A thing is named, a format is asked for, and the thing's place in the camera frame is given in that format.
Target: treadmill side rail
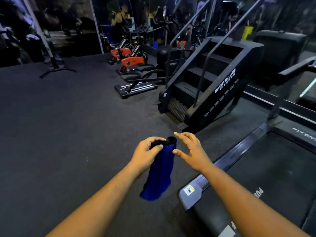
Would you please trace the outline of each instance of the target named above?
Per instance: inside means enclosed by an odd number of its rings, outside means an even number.
[[[221,158],[214,162],[218,168],[223,171],[227,171],[234,163],[236,163],[242,155],[249,150],[259,139],[261,139],[267,132],[261,128],[255,129],[245,139],[227,151]],[[187,195],[185,189],[191,185],[194,191]],[[190,209],[199,199],[202,197],[202,192],[205,191],[210,184],[203,175],[199,175],[193,179],[190,183],[185,185],[178,192],[178,198],[180,203],[184,207],[185,211]]]

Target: gym floor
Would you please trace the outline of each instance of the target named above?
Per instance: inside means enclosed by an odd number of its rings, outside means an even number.
[[[105,55],[66,59],[78,72],[51,73],[43,63],[0,69],[0,229],[2,236],[44,236],[92,196],[131,159],[139,141],[177,131],[160,114],[159,89],[122,100],[124,84]],[[234,111],[197,134],[212,160],[262,124],[267,110],[241,99]],[[187,151],[183,143],[178,148]],[[160,199],[131,187],[107,236],[205,236],[177,191],[197,173],[175,158],[172,183]]]

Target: metal handrail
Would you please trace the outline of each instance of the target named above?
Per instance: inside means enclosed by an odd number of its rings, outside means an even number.
[[[172,48],[172,44],[176,41],[176,39],[178,38],[178,36],[184,32],[184,30],[188,27],[188,25],[200,14],[201,11],[204,10],[204,8],[206,7],[206,5],[210,2],[210,0],[207,0],[203,7],[197,12],[195,13],[194,16],[192,16],[192,18],[188,21],[187,24],[184,25],[184,27],[181,29],[181,31],[179,31],[176,36],[172,39],[172,41],[169,44],[169,48],[168,48],[168,57],[167,57],[167,70],[166,70],[166,88],[168,87],[168,79],[169,79],[169,63],[170,63],[170,56],[171,56],[171,48]]]
[[[198,96],[202,87],[202,81],[205,75],[205,71],[208,65],[208,61],[211,57],[211,55],[216,51],[216,49],[226,40],[226,38],[233,33],[233,31],[235,31],[235,29],[240,25],[240,23],[242,23],[246,17],[249,15],[249,13],[252,12],[252,10],[261,2],[262,0],[257,0],[256,3],[242,16],[242,18],[240,18],[240,20],[233,26],[233,28],[227,32],[227,34],[219,41],[219,43],[216,44],[216,46],[207,54],[205,62],[204,62],[204,66],[203,66],[203,71],[202,71],[202,75],[198,84],[198,89],[195,95],[195,99],[194,99],[194,103],[193,103],[193,107],[196,107],[197,101],[198,101]]]

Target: blue towel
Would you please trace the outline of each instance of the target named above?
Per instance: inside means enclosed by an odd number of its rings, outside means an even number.
[[[177,139],[171,136],[166,141],[155,141],[151,144],[150,149],[156,145],[163,145],[163,149],[151,164],[144,189],[140,193],[141,198],[149,201],[158,199],[171,184],[170,175],[174,160],[172,151],[177,147]]]

